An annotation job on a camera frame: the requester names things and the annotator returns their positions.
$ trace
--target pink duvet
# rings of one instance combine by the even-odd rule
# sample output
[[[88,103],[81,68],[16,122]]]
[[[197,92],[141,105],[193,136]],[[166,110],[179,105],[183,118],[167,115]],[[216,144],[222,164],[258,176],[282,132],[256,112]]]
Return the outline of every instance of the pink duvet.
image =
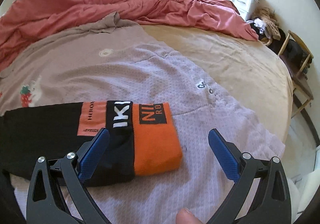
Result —
[[[139,24],[166,24],[258,36],[228,0],[16,0],[0,18],[0,71],[31,43],[118,11]]]

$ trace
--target beige bed sheet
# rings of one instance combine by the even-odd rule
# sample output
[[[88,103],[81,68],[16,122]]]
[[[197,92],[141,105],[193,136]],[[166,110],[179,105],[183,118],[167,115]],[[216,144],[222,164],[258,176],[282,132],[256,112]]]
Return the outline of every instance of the beige bed sheet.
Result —
[[[197,28],[155,25],[143,29],[203,68],[285,142],[293,85],[286,66],[269,48],[261,42]]]

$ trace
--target drawer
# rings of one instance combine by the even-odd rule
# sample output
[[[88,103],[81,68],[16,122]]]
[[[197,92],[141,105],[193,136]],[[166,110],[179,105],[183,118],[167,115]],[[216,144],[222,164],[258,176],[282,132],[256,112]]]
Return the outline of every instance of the drawer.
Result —
[[[241,9],[238,9],[238,11],[239,11],[240,16],[243,18],[244,21],[247,21],[247,20],[250,19],[249,12],[241,10]]]
[[[253,0],[231,0],[237,9],[250,11],[250,6]]]

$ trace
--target human thumb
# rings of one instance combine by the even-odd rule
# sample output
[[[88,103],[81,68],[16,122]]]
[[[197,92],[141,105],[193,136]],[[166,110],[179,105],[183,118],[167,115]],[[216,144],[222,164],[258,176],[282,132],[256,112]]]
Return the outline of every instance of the human thumb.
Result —
[[[182,209],[177,213],[176,224],[202,224],[188,209]]]

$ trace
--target chair leg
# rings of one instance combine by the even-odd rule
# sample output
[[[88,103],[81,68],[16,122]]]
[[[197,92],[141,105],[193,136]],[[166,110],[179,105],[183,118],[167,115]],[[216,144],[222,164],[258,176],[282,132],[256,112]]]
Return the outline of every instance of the chair leg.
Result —
[[[291,118],[293,118],[295,115],[297,115],[300,111],[302,111],[310,102],[311,102],[312,99],[308,99],[306,100],[305,103],[302,104],[302,106],[300,108],[298,108],[294,113],[293,115],[291,116]]]
[[[290,39],[290,32],[288,32],[288,35],[287,35],[287,37],[286,37],[286,39],[285,39],[285,41],[284,41],[279,53],[278,53],[278,56],[282,55],[282,53],[284,52],[284,50],[285,50],[285,48],[286,48],[286,46],[287,46],[287,44],[289,42],[289,39]]]

